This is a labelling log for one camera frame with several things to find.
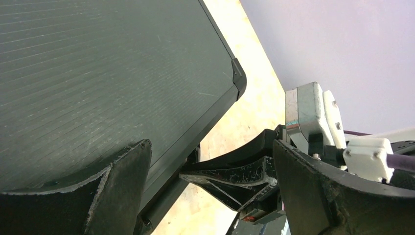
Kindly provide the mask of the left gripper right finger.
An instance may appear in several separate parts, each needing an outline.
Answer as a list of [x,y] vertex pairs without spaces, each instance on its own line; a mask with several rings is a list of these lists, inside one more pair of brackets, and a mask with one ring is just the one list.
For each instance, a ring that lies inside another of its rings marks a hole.
[[273,158],[291,234],[414,234],[414,191],[365,180],[279,140]]

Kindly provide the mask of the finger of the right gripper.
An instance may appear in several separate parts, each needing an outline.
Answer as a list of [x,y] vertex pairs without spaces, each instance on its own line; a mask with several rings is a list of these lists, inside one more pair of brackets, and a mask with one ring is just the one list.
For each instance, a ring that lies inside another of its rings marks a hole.
[[264,156],[271,157],[274,140],[285,140],[286,136],[284,125],[278,125],[274,130],[264,129],[245,145],[208,161],[185,165],[181,172],[229,169],[253,163]]
[[244,166],[183,170],[179,177],[201,187],[233,211],[240,212],[278,190],[274,159],[263,156]]

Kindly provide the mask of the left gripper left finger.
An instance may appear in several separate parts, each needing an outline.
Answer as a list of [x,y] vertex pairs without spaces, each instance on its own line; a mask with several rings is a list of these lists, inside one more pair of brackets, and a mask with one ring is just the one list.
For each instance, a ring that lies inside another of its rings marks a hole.
[[1,192],[1,234],[133,234],[151,156],[141,140],[40,188]]

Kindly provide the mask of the black poker set case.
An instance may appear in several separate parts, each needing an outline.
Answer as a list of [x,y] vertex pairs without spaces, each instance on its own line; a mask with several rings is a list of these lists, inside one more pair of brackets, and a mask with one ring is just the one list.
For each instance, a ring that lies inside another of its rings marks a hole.
[[0,192],[149,140],[133,232],[149,235],[187,186],[179,169],[246,86],[202,0],[3,0]]

